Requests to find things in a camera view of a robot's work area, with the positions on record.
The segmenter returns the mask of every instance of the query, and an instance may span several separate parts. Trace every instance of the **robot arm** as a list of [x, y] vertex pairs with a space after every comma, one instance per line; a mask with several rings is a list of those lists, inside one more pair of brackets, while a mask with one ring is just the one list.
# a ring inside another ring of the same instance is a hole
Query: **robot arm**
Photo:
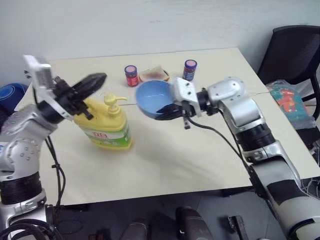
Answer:
[[286, 237], [320, 238], [320, 201], [302, 191], [297, 170], [247, 95], [243, 81], [228, 77], [196, 93], [191, 82], [177, 78], [170, 88], [174, 103], [182, 106], [182, 115], [188, 111], [186, 102], [192, 103], [192, 115], [199, 116], [199, 110], [210, 115], [222, 112], [249, 163], [245, 165], [256, 193], [266, 200]]
[[27, 77], [44, 101], [15, 112], [4, 123], [0, 134], [0, 230], [20, 217], [47, 221], [46, 193], [41, 186], [39, 156], [42, 143], [63, 119], [84, 113], [93, 116], [83, 102], [105, 82], [105, 73], [87, 76], [74, 86], [52, 79], [51, 66], [43, 59], [24, 56]]

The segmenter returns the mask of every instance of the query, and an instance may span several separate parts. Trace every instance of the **table surface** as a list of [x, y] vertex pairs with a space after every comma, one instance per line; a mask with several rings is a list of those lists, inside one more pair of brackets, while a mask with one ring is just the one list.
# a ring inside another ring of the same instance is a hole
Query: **table surface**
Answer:
[[[133, 135], [128, 151], [112, 151], [93, 145], [80, 128], [63, 121], [52, 134], [58, 160], [67, 183], [62, 204], [83, 204], [146, 196], [236, 188], [251, 185], [237, 155], [214, 132], [191, 127], [182, 119], [155, 121], [144, 116], [135, 105], [135, 88], [128, 87], [123, 73], [126, 65], [140, 70], [161, 64], [172, 76], [185, 59], [198, 61], [195, 84], [199, 89], [227, 76], [244, 80], [248, 93], [257, 102], [275, 138], [281, 141], [302, 178], [320, 175], [320, 168], [309, 154], [277, 103], [236, 48], [146, 55], [94, 57], [50, 61], [55, 73], [75, 83], [89, 73], [107, 72], [103, 90], [128, 97], [123, 105]], [[32, 102], [28, 89], [18, 109]], [[194, 118], [215, 127], [233, 143], [223, 118], [216, 114]], [[40, 176], [48, 202], [57, 199], [53, 159], [42, 146]]]

